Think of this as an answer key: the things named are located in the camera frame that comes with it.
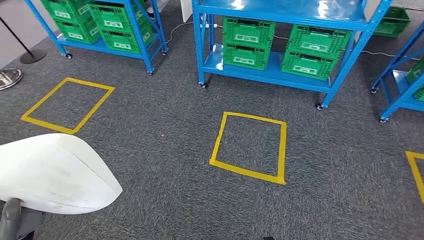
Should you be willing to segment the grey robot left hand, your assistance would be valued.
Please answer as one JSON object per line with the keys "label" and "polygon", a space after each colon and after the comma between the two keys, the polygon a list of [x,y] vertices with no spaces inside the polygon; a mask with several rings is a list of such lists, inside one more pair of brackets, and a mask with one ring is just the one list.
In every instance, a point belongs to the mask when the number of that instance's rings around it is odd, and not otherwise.
{"label": "grey robot left hand", "polygon": [[45,212],[23,207],[21,200],[11,198],[3,205],[0,219],[1,240],[33,240],[42,225]]}

